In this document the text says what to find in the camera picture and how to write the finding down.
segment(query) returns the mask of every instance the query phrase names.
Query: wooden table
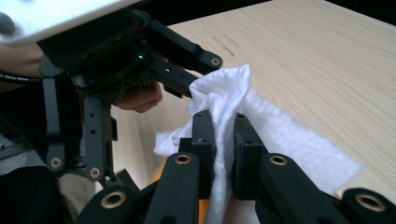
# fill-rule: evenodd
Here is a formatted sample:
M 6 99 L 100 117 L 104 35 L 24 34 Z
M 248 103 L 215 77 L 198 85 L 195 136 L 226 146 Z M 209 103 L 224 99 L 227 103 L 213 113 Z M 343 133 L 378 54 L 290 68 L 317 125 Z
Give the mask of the wooden table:
M 274 0 L 170 27 L 220 55 L 250 64 L 252 89 L 332 140 L 364 170 L 346 188 L 396 203 L 396 27 L 320 0 Z M 145 187 L 163 158 L 155 134 L 184 125 L 189 99 L 163 94 L 145 114 L 112 110 L 116 170 Z

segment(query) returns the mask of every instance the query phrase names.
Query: white tissue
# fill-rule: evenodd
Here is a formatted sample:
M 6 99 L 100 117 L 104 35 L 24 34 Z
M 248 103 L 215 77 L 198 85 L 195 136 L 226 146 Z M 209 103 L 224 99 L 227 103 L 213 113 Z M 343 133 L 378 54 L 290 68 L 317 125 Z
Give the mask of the white tissue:
M 328 139 L 251 90 L 250 77 L 249 65 L 223 68 L 197 79 L 190 86 L 192 99 L 188 104 L 188 111 L 192 117 L 197 112 L 209 109 L 217 146 L 215 179 L 205 223 L 221 223 L 229 204 L 230 175 L 233 166 L 233 123 L 237 112 L 249 118 L 269 152 L 293 158 L 311 180 L 329 194 L 343 187 L 361 169 L 359 163 L 349 158 Z M 191 125 L 192 120 L 170 133 L 159 134 L 155 153 L 176 153 L 180 138 L 191 137 Z M 238 207 L 235 203 L 237 202 L 232 200 L 232 210 L 244 211 L 235 209 Z M 250 220 L 245 223 L 258 223 L 254 215 L 255 211 L 228 212 L 226 219 L 227 223 L 232 223 L 228 220 L 238 218 Z M 247 219 L 240 219 L 242 216 L 246 216 Z

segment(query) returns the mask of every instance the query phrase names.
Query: dark background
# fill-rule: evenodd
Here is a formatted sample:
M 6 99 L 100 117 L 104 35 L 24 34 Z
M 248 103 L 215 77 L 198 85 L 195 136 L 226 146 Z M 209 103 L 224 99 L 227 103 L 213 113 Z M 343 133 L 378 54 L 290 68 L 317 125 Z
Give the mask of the dark background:
M 246 7 L 268 0 L 148 0 L 138 8 L 165 25 Z M 396 0 L 328 0 L 341 7 L 396 25 Z

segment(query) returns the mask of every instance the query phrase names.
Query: metal screw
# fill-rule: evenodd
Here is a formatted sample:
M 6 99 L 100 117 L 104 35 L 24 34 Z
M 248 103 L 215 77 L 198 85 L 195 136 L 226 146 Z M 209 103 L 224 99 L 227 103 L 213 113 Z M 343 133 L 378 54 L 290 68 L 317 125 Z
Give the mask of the metal screw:
M 363 207 L 375 212 L 383 212 L 387 207 L 375 196 L 369 194 L 357 194 L 355 200 Z
M 214 65 L 220 65 L 221 60 L 218 58 L 212 58 L 212 60 L 210 62 L 212 62 Z
M 92 176 L 93 178 L 97 178 L 97 177 L 99 177 L 99 175 L 100 175 L 100 170 L 99 170 L 98 168 L 96 168 L 96 167 L 93 167 L 93 168 L 91 169 L 90 174 L 91 174 L 91 176 Z
M 62 161 L 58 157 L 54 157 L 54 158 L 52 158 L 52 160 L 50 160 L 50 165 L 53 168 L 58 168 L 61 166 L 61 164 L 62 164 Z
M 275 165 L 286 165 L 288 164 L 288 160 L 281 156 L 272 156 L 270 157 L 270 161 Z
M 180 155 L 178 157 L 175 157 L 175 162 L 177 164 L 184 165 L 184 164 L 189 163 L 190 161 L 191 161 L 191 157 L 188 155 Z
M 123 204 L 126 200 L 125 192 L 121 190 L 116 190 L 114 192 L 108 193 L 101 201 L 101 205 L 104 208 L 111 209 L 118 207 Z

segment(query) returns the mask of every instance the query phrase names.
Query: human hand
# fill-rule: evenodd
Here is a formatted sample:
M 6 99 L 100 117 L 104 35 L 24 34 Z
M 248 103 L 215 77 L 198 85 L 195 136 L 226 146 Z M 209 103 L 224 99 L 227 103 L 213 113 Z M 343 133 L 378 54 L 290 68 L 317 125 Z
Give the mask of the human hand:
M 160 84 L 154 81 L 149 86 L 132 87 L 125 92 L 121 100 L 115 103 L 115 106 L 144 113 L 156 106 L 162 98 Z
M 0 44 L 0 71 L 23 77 L 43 77 L 39 66 L 43 51 L 36 44 L 10 48 Z

